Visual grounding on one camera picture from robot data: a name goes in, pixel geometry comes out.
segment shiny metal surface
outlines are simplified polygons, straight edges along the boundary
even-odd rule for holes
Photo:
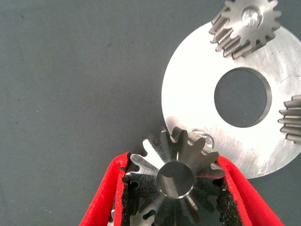
[[[275,19],[281,16],[274,8],[276,0],[227,0],[212,20],[212,43],[218,43],[216,51],[224,50],[224,56],[245,56],[265,46],[275,38],[280,28]]]
[[[115,210],[112,210],[111,219],[107,226],[114,226],[114,214]],[[137,213],[135,216],[130,217],[130,226],[152,226],[154,220],[154,216],[150,216],[147,219],[143,219],[143,216],[140,213]]]
[[[247,178],[272,173],[293,160],[300,145],[285,138],[278,123],[284,102],[301,93],[301,42],[284,27],[265,47],[234,60],[210,44],[211,23],[190,34],[173,54],[162,86],[162,111],[169,132],[199,129],[214,139],[214,149],[233,161]],[[227,72],[255,72],[267,91],[262,116],[248,128],[226,123],[218,114],[214,91]]]
[[[130,181],[138,184],[131,196],[144,199],[138,212],[146,216],[154,211],[154,223],[158,226],[166,218],[173,225],[180,225],[183,218],[197,224],[202,208],[214,210],[208,197],[221,194],[213,180],[222,178],[224,171],[214,167],[217,152],[208,147],[203,153],[204,138],[189,145],[187,131],[178,128],[172,136],[162,131],[160,142],[153,138],[143,141],[146,156],[131,155],[132,162],[139,166],[139,171],[127,173]]]
[[[284,117],[278,121],[284,124],[281,131],[287,133],[286,139],[301,145],[301,95],[292,97],[284,104],[286,110],[280,111]]]

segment red clamp jaw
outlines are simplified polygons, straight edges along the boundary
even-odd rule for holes
[[[121,226],[125,216],[123,195],[127,194],[127,184],[122,178],[129,163],[130,153],[116,157],[108,167],[95,197],[93,198],[80,226],[107,226],[115,200],[114,226]],[[221,211],[221,219],[226,226],[284,226],[267,203],[228,159],[219,157],[218,164],[225,170],[226,190],[230,199],[223,196],[218,202],[233,205],[237,214]]]
[[[122,178],[129,163],[129,156],[130,153],[122,154],[110,163],[80,226],[107,226],[114,200],[114,225],[121,225],[124,209],[122,196],[125,190],[127,190],[127,186],[122,181]]]

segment red clamp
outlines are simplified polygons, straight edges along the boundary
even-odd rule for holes
[[[80,226],[107,226],[115,197],[114,225],[121,226],[122,195],[126,186],[122,181],[130,153],[116,157],[104,175]],[[240,170],[228,159],[219,157],[218,164],[225,170],[224,180],[237,205],[243,226],[284,226]]]

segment spur gear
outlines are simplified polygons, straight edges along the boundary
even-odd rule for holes
[[[212,43],[218,44],[216,51],[224,50],[225,57],[236,59],[265,46],[281,26],[275,20],[281,16],[274,10],[277,4],[276,0],[226,0],[209,32],[214,35]]]
[[[287,109],[280,111],[284,118],[278,121],[284,124],[281,132],[286,133],[286,139],[301,145],[301,95],[292,97],[284,104]]]
[[[208,197],[221,195],[214,180],[222,178],[224,171],[214,163],[219,154],[208,146],[204,148],[205,144],[206,140],[200,138],[189,145],[187,131],[175,128],[172,137],[162,131],[160,143],[145,139],[146,156],[131,155],[132,162],[139,166],[139,171],[127,173],[131,183],[138,184],[131,196],[144,199],[138,210],[144,218],[155,215],[157,226],[165,220],[180,225],[183,217],[197,224],[202,208],[214,211]]]

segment flat metal disc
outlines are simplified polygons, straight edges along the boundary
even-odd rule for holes
[[[214,149],[233,161],[247,178],[267,175],[301,152],[301,145],[287,140],[278,123],[284,102],[301,93],[301,42],[281,27],[265,47],[233,60],[215,51],[208,32],[211,26],[207,23],[190,34],[167,66],[162,87],[167,129],[170,133],[175,126],[199,129],[213,137]],[[267,90],[266,109],[248,128],[225,122],[214,103],[218,81],[236,68],[255,72]]]

